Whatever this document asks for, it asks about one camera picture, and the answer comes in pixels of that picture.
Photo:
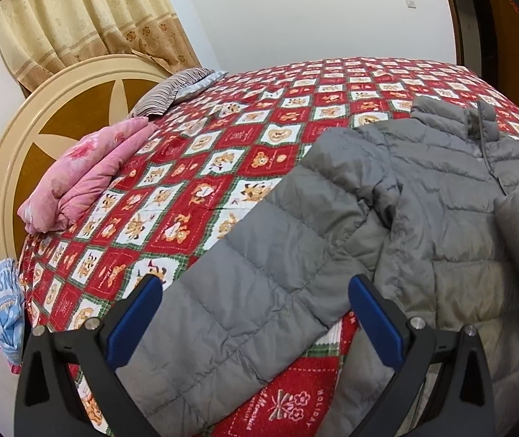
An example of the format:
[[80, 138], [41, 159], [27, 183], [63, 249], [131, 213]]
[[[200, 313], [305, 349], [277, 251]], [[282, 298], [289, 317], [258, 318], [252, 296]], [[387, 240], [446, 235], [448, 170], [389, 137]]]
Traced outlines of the red patchwork bedspread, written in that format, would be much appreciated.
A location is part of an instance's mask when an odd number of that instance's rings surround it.
[[519, 139], [519, 107], [462, 66], [352, 58], [213, 74], [200, 95], [166, 112], [76, 222], [25, 241], [28, 318], [70, 330], [147, 273], [170, 286], [326, 129], [404, 117], [416, 95], [462, 107], [485, 101]]

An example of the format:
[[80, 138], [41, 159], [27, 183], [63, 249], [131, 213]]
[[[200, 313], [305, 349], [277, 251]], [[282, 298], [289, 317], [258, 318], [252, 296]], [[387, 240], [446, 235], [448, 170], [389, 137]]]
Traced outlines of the cream round headboard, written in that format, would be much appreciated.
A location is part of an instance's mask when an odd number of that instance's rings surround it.
[[170, 72], [137, 55], [100, 56], [43, 82], [23, 102], [0, 138], [0, 259], [25, 241], [17, 215], [47, 169], [82, 137], [122, 121]]

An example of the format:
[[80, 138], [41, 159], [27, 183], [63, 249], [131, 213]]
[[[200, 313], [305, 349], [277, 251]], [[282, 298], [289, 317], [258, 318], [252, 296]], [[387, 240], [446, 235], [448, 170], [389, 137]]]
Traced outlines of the red door decoration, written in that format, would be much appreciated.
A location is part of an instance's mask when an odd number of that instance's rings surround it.
[[510, 4], [510, 6], [513, 8], [513, 10], [515, 11], [515, 13], [519, 14], [519, 7], [518, 5], [514, 2], [514, 0], [507, 0], [508, 3]]

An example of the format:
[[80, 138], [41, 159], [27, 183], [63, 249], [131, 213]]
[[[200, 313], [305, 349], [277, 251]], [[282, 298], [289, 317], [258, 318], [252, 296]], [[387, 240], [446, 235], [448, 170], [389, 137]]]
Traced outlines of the grey puffer jacket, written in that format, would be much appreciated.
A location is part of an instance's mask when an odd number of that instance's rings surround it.
[[118, 376], [159, 434], [196, 435], [325, 335], [358, 274], [430, 327], [475, 326], [496, 434], [518, 421], [519, 140], [486, 103], [326, 130], [165, 291]]

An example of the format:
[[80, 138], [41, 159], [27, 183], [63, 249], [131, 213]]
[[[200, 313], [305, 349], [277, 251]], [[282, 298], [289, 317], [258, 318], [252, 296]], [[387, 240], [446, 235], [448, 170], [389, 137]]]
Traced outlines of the striped pillow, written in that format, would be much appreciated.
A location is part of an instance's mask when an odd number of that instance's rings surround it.
[[143, 95], [128, 116], [159, 117], [165, 114], [180, 90], [198, 83], [212, 73], [212, 69], [194, 67], [171, 75]]

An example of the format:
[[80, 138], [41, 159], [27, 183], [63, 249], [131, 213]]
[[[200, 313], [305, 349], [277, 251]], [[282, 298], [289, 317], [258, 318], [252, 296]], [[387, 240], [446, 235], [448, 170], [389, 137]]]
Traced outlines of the blue white cloth pile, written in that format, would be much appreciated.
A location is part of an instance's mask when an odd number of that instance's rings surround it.
[[0, 353], [12, 374], [21, 372], [25, 340], [25, 293], [19, 282], [17, 262], [0, 260]]

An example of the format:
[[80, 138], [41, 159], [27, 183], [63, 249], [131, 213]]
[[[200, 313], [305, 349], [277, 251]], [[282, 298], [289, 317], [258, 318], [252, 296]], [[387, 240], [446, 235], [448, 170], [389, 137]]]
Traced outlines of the beige patterned curtain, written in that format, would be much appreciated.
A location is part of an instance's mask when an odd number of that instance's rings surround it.
[[103, 55], [141, 55], [171, 74], [200, 64], [170, 0], [0, 0], [0, 52], [28, 92]]

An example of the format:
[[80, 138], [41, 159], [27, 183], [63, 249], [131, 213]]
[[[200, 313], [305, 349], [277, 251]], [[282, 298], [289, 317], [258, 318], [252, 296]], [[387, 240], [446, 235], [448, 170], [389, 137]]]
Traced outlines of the pink folded quilt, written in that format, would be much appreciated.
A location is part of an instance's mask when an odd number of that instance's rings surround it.
[[27, 233], [60, 231], [76, 223], [157, 130], [147, 117], [133, 117], [83, 137], [50, 166], [19, 207]]

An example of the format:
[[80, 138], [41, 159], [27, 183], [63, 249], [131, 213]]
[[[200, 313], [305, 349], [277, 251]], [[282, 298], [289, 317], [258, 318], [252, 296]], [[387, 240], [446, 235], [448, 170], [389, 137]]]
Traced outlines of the light blue pillow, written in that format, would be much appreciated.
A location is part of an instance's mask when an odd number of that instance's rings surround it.
[[189, 101], [193, 98], [196, 98], [200, 94], [202, 94], [204, 91], [209, 89], [212, 85], [214, 85], [216, 82], [221, 81], [228, 75], [227, 71], [215, 71], [200, 81], [189, 85], [187, 87], [184, 87], [182, 89], [179, 89], [179, 92], [176, 94], [175, 97], [175, 103], [179, 104], [182, 102]]

